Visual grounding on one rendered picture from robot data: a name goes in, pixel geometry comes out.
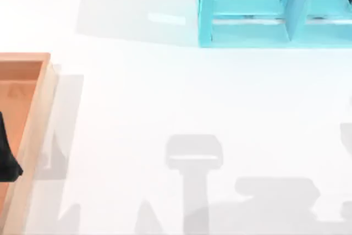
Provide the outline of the shallow salmon-coloured box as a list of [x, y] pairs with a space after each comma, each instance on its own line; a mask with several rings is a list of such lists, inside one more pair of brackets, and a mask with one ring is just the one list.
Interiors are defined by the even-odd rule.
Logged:
[[58, 76], [49, 53], [0, 52], [0, 112], [10, 148], [23, 169], [0, 183], [0, 235], [22, 235], [34, 174]]

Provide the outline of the light blue rack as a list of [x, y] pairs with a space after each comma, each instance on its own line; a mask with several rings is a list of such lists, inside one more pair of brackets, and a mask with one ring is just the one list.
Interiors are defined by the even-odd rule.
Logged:
[[197, 0], [201, 47], [352, 48], [352, 0]]

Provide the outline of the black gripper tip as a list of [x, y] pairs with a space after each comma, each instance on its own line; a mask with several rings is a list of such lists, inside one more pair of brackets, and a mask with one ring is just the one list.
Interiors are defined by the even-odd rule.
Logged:
[[0, 182], [15, 182], [22, 175], [23, 169], [10, 149], [3, 115], [0, 112]]

